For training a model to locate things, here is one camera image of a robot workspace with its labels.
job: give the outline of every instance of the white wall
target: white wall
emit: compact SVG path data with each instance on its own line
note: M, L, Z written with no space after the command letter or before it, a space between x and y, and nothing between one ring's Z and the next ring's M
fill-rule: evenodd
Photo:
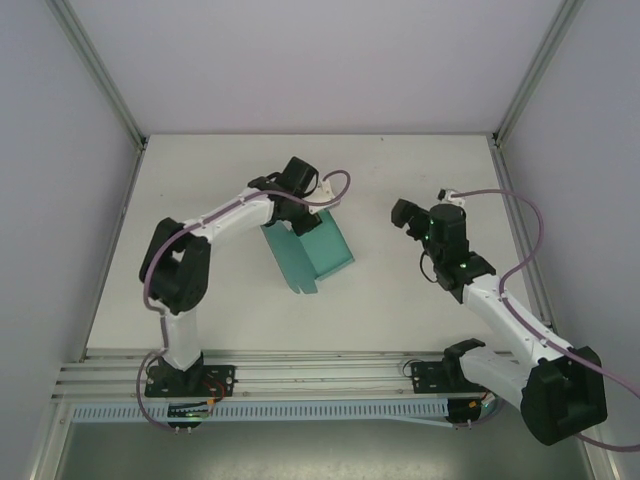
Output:
M1 477L78 355L133 147L44 1L0 5Z
M495 131L561 0L72 0L151 133Z
M640 2L588 0L506 149L547 221L541 255L560 327L640 385ZM607 385L606 440L640 442L640 402ZM640 455L616 458L640 478Z

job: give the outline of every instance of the metal frame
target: metal frame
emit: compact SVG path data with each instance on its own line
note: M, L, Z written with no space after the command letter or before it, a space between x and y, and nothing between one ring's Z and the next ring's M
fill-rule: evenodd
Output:
M115 113L118 120L126 130L133 144L138 148L138 153L142 150L145 137L138 127L135 118L127 107L122 95L118 91L111 75L107 71L100 55L96 51L89 35L82 27L80 19L74 12L71 4L67 0L46 0L51 12L56 17L60 27L73 45L76 53L84 63L96 85L104 95L109 106Z
M109 102L131 141L138 149L132 166L122 213L110 242L109 255L100 277L100 288L94 301L97 310L107 272L122 228L126 208L133 192L137 174L144 157L146 139L100 59L89 36L81 25L68 0L46 0L62 30L73 45L98 88ZM500 147L511 135L529 98L544 75L546 68L584 0L565 0L552 25L545 34L529 69L512 100L497 132L488 138L489 146L502 188L511 188L507 164ZM513 199L505 199L514 239L519 251L529 251L532 244L525 227L520 206ZM544 287L537 262L526 274L527 288L534 310L545 323L554 320L552 305ZM91 325L86 332L88 340ZM79 402L131 402L135 397L135 375L146 352L85 350L79 363L65 364L49 409L44 416L39 443L36 446L33 480L55 478ZM205 352L208 363L229 362L238 366L238 384L234 399L241 401L309 400L327 401L345 399L412 399L411 381L399 371L409 359L440 360L434 353L243 353ZM598 433L589 432L598 438ZM608 452L586 446L586 461L597 479L617 479L619 475Z
M487 136L487 142L489 143L489 150L491 151L493 165L498 177L498 185L500 188L505 190L513 190L513 183L511 182L511 177L509 176L507 164L504 156L502 155L501 149L496 145L493 136ZM503 200L505 209L507 210L507 218L511 225L511 232L513 233L518 257L522 259L533 249L534 244L531 240L531 236L529 235L529 231L526 228L520 203L513 197L504 196ZM527 293L532 300L531 307L534 313L545 325L555 325L553 308L542 280L539 262L536 258L534 258L525 269L524 274Z
M283 402L321 401L327 406L354 401L356 405L396 405L412 407L431 404L442 410L442 399L477 398L478 393L413 393L411 378L402 367L409 360L439 361L441 353L353 353L353 352L204 352L207 364L233 364L236 369L234 396L225 400L230 408L254 402L255 405L282 406ZM89 350L83 362L64 364L53 392L46 425L37 445L30 478L53 479L63 458L69 427L76 406L87 404L126 408L135 402L135 379L146 352L139 350ZM193 399L171 399L172 402ZM145 399L145 404L162 407L166 399ZM370 418L410 421L425 426L444 422L415 418L410 411ZM303 420L313 418L293 418ZM265 420L256 417L249 420Z
M538 47L531 64L524 76L524 79L518 87L518 91L514 96L504 119L500 123L495 134L495 143L498 147L505 145L509 136L524 111L529 99L533 95L536 87L540 83L544 72L551 63L551 59L555 55L562 39L569 30L573 19L578 14L584 0L564 0L558 9L555 18L551 22L549 29L545 33L544 39Z

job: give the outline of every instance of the white cable connector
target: white cable connector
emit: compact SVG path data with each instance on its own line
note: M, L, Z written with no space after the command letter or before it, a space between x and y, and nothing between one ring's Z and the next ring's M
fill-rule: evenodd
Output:
M464 202L465 202L464 198L454 197L453 195L455 195L456 193L460 193L460 192L452 188L443 188L442 190L440 190L440 193L438 194L438 200L440 200L440 203L450 203L458 207L464 207Z
M318 182L318 186L315 188L315 190L311 192L309 196L305 197L305 200L312 203L326 203L330 202L334 198L336 198L336 196L333 193L333 190L331 190L331 182L329 182L329 180L321 180L320 182ZM338 203L339 202L336 202L335 204L324 207L310 206L309 213L312 215L316 214L321 210L327 210L328 208L335 207L336 205L338 205Z

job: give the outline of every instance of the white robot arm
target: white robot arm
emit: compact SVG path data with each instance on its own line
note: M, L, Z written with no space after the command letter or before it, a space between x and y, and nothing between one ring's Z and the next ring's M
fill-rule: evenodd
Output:
M469 250L466 213L459 201L446 201L425 210L399 200L392 223L407 225L407 235L422 244L433 262L436 281L461 304L481 317L509 345L514 363L476 339L447 348L442 366L452 388L475 384L516 407L531 431L551 445L607 418L602 375L547 346L553 342L591 363L600 359L589 347L574 349L545 327L508 292L509 304L540 335L516 321L500 295L500 277L483 257Z
M189 385L199 383L193 380L201 376L198 368L203 361L196 313L207 291L211 256L245 231L278 220L290 222L292 230L303 235L320 225L318 212L338 201L328 179L321 180L315 168L293 157L282 173L252 180L236 198L205 215L182 223L166 218L158 224L139 278L153 301L152 308L163 312L161 365L167 376L177 379L187 392Z

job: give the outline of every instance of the teal box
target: teal box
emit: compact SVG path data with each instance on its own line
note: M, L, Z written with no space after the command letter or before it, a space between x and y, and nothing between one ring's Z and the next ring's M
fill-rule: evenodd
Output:
M322 223L298 237L282 222L261 227L282 275L295 293L317 293L323 280L354 261L331 213L318 214Z

